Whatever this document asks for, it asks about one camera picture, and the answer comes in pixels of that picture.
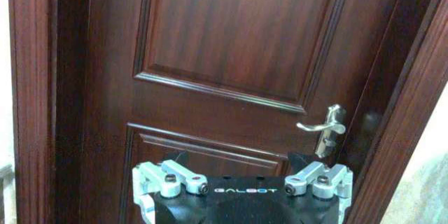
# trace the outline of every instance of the door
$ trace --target door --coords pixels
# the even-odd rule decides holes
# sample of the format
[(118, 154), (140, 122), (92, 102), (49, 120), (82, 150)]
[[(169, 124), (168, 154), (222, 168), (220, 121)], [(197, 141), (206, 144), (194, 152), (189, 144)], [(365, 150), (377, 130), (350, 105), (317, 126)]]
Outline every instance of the door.
[(318, 136), (296, 123), (337, 103), (349, 125), (394, 2), (90, 0), (81, 222), (140, 223), (130, 168), (181, 151), (197, 173), (286, 174)]

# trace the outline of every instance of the bolt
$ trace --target bolt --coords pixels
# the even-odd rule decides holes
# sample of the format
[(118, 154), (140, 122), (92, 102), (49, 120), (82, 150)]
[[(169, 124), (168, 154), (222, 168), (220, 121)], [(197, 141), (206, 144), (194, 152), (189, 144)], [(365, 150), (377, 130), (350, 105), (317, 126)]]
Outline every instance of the bolt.
[(176, 175), (174, 174), (166, 174), (165, 176), (165, 182), (176, 182)]
[(328, 184), (328, 177), (326, 177), (325, 175), (320, 175), (320, 176), (317, 177), (317, 182), (318, 182), (320, 184)]
[(296, 193), (296, 189), (289, 184), (285, 185), (285, 193), (288, 196), (293, 196)]
[(206, 183), (202, 183), (202, 184), (201, 184), (201, 187), (200, 187), (200, 189), (198, 189), (198, 193), (200, 193), (201, 195), (208, 194), (208, 184), (206, 184)]

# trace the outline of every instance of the wall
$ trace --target wall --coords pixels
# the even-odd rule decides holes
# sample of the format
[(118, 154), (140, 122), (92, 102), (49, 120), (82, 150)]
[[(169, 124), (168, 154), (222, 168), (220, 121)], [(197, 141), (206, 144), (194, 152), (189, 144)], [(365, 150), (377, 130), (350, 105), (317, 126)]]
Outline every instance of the wall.
[[(0, 0), (0, 162), (14, 164), (8, 0)], [(13, 176), (4, 181), (5, 224), (16, 223)]]
[(412, 154), (381, 224), (448, 223), (446, 114), (448, 86)]

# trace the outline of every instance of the door frame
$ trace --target door frame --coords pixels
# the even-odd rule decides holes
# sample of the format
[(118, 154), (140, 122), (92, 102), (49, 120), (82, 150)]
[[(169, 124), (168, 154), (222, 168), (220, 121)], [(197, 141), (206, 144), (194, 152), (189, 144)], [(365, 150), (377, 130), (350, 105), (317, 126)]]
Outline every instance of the door frame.
[[(9, 0), (18, 223), (78, 222), (88, 1)], [(448, 0), (412, 16), (413, 1), (397, 0), (336, 160), (358, 174), (348, 223), (380, 222), (448, 80)]]

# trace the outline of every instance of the silver door handle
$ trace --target silver door handle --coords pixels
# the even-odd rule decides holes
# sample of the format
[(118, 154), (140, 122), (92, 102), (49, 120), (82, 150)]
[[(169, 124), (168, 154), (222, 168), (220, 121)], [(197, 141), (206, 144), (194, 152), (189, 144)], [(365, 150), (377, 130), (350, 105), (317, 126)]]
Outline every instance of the silver door handle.
[(334, 149), (336, 135), (345, 133), (345, 126), (341, 124), (344, 117), (345, 110), (338, 104), (334, 104), (333, 106), (328, 107), (328, 114), (324, 124), (306, 125), (297, 123), (297, 128), (302, 129), (304, 131), (321, 131), (314, 149), (314, 153), (320, 158), (326, 157)]
[(345, 133), (345, 126), (340, 124), (338, 122), (329, 122), (325, 124), (318, 125), (306, 125), (302, 123), (297, 123), (297, 127), (302, 129), (304, 131), (324, 131), (324, 130), (332, 130), (337, 134)]

